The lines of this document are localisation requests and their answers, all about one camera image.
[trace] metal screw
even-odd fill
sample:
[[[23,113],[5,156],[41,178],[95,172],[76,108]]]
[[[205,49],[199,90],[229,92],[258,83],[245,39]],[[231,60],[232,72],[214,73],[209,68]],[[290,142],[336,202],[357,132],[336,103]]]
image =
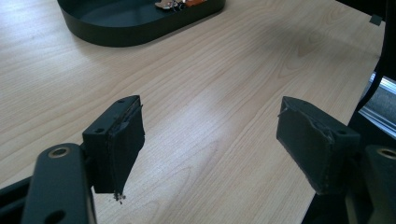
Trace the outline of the metal screw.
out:
[[[70,152],[70,147],[57,147],[49,153],[49,157],[53,159],[61,158]]]

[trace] wooden table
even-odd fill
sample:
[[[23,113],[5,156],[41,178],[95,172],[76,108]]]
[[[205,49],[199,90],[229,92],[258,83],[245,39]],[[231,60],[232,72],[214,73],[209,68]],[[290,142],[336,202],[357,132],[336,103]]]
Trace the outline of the wooden table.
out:
[[[141,95],[146,144],[126,201],[96,195],[100,223],[300,223],[314,195],[276,141],[284,95],[347,123],[384,27],[329,0],[227,0],[142,46],[89,44],[55,0],[0,2],[0,188]]]

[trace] bolt hole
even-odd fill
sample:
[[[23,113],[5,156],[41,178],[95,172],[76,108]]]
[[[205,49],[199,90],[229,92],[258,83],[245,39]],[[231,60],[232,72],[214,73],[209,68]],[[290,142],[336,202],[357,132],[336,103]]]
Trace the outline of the bolt hole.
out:
[[[94,132],[95,133],[102,133],[105,129],[95,129]]]
[[[58,147],[53,149],[50,153],[49,153],[49,157],[50,158],[60,158],[62,156],[65,156],[69,153],[70,148],[68,147]]]
[[[55,211],[46,217],[46,224],[56,224],[64,219],[66,213],[63,210]]]
[[[380,148],[378,151],[379,155],[386,157],[391,160],[396,160],[396,152],[386,149],[386,148]]]

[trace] orange object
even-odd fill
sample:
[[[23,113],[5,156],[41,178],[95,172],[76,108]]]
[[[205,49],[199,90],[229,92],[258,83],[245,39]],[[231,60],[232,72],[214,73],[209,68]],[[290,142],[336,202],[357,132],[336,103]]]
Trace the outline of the orange object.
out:
[[[201,3],[205,2],[206,0],[187,0],[186,1],[186,7],[193,7],[200,5]]]

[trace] black tray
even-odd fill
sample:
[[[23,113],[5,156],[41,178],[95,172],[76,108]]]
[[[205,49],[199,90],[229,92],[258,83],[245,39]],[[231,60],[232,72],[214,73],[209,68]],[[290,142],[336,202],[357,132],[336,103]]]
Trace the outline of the black tray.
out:
[[[207,0],[180,11],[154,6],[160,0],[58,0],[69,30],[90,43],[129,47],[147,43],[224,8]]]

